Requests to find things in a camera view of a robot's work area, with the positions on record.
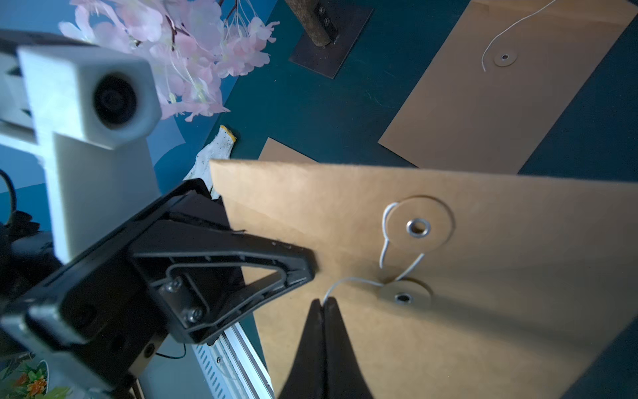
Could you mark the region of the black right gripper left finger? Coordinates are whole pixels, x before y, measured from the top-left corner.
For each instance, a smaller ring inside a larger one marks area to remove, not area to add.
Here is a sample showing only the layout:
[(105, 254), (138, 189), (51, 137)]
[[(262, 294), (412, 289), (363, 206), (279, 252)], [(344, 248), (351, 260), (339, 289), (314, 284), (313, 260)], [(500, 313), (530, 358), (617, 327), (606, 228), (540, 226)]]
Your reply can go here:
[(326, 343), (322, 302), (311, 302), (291, 371), (279, 398), (324, 398)]

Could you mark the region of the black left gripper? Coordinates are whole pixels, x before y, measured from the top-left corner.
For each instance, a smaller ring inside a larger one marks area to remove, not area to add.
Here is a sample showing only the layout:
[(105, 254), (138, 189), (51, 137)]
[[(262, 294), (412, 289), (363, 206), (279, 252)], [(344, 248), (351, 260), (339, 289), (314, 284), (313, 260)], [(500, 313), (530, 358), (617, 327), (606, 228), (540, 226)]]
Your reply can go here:
[(167, 335), (212, 343), (316, 272), (310, 249), (230, 230), (197, 179), (28, 290), (1, 325), (87, 392), (125, 394)]

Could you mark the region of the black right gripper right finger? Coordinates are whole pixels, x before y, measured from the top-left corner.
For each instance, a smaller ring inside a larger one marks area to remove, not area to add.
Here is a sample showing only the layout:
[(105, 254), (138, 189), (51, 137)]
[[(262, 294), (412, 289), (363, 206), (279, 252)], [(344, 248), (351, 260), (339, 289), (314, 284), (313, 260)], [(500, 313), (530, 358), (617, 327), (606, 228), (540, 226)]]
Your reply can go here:
[(323, 305), (325, 398), (372, 398), (354, 353), (337, 300)]

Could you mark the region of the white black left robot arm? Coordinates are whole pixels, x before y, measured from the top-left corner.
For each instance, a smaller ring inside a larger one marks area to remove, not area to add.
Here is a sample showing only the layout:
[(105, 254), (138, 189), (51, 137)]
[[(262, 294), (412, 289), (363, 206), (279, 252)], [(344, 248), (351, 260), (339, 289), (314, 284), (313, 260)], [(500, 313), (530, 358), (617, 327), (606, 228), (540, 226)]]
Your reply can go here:
[(316, 271), (310, 249), (232, 229), (200, 179), (68, 264), (15, 211), (1, 229), (1, 354), (32, 352), (94, 398), (128, 398), (167, 336), (214, 343)]

